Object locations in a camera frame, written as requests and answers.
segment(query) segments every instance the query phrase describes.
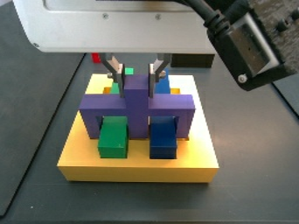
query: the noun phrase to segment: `blue block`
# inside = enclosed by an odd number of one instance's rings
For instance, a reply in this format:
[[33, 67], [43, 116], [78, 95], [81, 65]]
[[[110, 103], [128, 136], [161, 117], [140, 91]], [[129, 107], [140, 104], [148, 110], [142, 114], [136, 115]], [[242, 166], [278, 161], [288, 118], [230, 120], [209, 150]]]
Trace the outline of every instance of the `blue block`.
[[164, 71], [165, 71], [164, 79], [160, 79], [158, 82], [154, 84], [153, 92], [156, 94], [169, 94], [170, 93], [168, 69], [164, 69]]
[[176, 158], [174, 120], [170, 116], [150, 117], [149, 158]]

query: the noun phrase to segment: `black table surface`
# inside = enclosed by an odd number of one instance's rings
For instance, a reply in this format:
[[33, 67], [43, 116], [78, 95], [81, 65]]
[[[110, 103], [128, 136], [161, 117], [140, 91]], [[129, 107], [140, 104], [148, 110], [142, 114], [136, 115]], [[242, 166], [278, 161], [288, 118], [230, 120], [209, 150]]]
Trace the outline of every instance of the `black table surface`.
[[[120, 54], [145, 73], [152, 54]], [[5, 217], [7, 223], [299, 221], [299, 122], [270, 85], [238, 89], [220, 58], [193, 75], [218, 172], [209, 184], [67, 182], [55, 167], [90, 73], [81, 63]]]

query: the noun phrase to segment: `yellow base platform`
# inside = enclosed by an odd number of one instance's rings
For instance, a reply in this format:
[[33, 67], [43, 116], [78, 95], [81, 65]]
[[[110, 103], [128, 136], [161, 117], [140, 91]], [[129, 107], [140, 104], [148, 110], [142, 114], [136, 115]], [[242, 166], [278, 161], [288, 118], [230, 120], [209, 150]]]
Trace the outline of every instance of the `yellow base platform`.
[[[108, 182], [208, 183], [218, 169], [210, 135], [192, 76], [169, 76], [172, 88], [192, 94], [196, 112], [189, 141], [177, 141], [176, 159], [149, 159], [149, 141], [129, 140], [126, 159], [100, 158], [97, 142], [90, 140], [77, 113], [59, 154], [58, 169], [66, 180]], [[110, 80], [93, 74], [86, 94], [102, 93]]]

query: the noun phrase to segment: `small green block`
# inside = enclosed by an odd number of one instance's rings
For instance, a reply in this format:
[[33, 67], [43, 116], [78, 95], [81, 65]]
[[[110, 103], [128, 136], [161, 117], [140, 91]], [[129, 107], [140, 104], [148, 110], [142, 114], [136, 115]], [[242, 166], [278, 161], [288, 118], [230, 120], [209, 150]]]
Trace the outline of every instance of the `small green block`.
[[132, 67], [125, 68], [125, 75], [133, 75], [134, 74], [134, 69]]
[[114, 82], [112, 83], [112, 87], [109, 89], [109, 93], [112, 95], [117, 95], [118, 94], [117, 83], [114, 83]]
[[97, 150], [101, 158], [126, 158], [126, 123], [102, 122]]

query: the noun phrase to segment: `gray floor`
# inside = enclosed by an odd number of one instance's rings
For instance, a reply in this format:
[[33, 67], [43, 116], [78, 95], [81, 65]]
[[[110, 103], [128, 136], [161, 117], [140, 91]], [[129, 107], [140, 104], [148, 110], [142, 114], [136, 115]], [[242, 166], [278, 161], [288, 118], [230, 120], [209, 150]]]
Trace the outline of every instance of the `gray floor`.
[[81, 53], [30, 45], [11, 3], [0, 7], [0, 216], [5, 214]]
[[[153, 55], [120, 55], [145, 73]], [[55, 164], [91, 71], [85, 58], [2, 221], [299, 221], [299, 122], [270, 85], [238, 89], [218, 57], [212, 69], [172, 69], [196, 80], [218, 173], [208, 185], [66, 182]]]

